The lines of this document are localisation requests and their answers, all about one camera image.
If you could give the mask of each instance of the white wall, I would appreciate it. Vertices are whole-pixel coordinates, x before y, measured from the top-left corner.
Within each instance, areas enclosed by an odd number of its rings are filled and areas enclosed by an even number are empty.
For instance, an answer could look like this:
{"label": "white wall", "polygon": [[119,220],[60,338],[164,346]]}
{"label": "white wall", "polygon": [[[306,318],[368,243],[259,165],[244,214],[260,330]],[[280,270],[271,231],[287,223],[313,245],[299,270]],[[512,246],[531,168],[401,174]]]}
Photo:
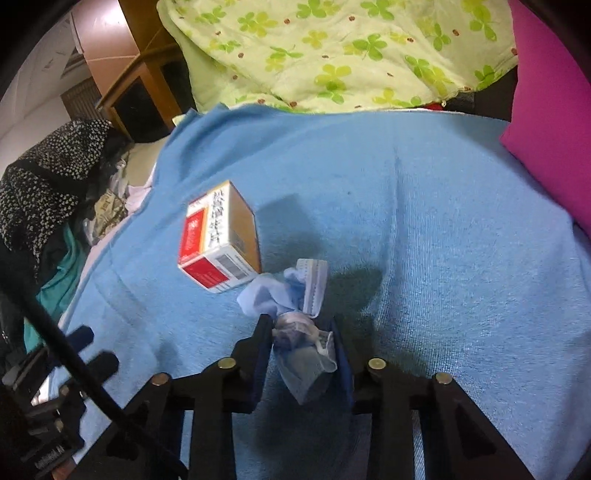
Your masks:
{"label": "white wall", "polygon": [[73,79],[72,83],[67,79],[77,69],[61,78],[73,49],[72,28],[65,17],[49,29],[33,48],[2,96],[0,138],[33,110],[80,81]]}
{"label": "white wall", "polygon": [[0,176],[8,165],[56,128],[69,122],[70,116],[60,97],[52,98],[29,113],[0,138]]}

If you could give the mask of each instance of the surgical face mask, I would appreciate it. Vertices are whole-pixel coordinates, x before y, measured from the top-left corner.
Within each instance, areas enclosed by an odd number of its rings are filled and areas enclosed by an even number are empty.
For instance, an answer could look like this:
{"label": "surgical face mask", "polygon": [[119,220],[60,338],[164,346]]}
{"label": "surgical face mask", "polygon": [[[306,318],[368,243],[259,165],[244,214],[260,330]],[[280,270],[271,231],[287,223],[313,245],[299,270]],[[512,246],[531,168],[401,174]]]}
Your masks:
{"label": "surgical face mask", "polygon": [[328,274],[328,262],[312,258],[300,258],[295,268],[288,268],[283,272],[288,284],[294,288],[303,288],[303,295],[299,295],[298,310],[313,319],[320,313]]}
{"label": "surgical face mask", "polygon": [[300,405],[319,398],[337,368],[332,332],[319,330],[300,312],[284,313],[277,319],[273,353],[281,378]]}

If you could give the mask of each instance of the black polka dot cloth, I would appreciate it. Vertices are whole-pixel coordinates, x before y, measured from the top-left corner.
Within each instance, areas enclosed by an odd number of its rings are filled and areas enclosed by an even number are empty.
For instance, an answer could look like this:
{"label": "black polka dot cloth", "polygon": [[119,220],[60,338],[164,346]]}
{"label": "black polka dot cloth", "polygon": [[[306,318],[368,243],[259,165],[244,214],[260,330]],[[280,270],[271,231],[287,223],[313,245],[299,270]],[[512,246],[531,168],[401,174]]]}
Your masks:
{"label": "black polka dot cloth", "polygon": [[106,120],[73,120],[10,164],[0,180],[0,235],[11,250],[29,250],[35,274],[43,246],[74,213],[80,185],[100,160],[110,125]]}

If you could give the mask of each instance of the wooden furniture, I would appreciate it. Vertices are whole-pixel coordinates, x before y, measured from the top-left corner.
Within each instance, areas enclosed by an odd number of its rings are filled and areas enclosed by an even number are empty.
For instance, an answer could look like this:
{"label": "wooden furniture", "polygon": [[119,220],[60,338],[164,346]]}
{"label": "wooden furniture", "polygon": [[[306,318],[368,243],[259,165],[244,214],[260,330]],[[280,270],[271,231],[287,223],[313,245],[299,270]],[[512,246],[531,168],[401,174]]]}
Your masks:
{"label": "wooden furniture", "polygon": [[72,17],[102,94],[98,108],[133,140],[162,138],[173,117],[195,108],[186,63],[155,0],[82,0]]}

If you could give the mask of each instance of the pink cushion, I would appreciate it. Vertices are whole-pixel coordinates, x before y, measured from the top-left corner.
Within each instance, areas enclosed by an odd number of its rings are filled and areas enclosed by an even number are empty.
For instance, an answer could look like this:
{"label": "pink cushion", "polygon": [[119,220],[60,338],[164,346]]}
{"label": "pink cushion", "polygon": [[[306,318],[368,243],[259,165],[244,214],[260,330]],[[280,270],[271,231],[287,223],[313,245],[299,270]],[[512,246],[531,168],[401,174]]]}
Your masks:
{"label": "pink cushion", "polygon": [[591,85],[541,20],[509,4],[519,81],[501,143],[591,236]]}

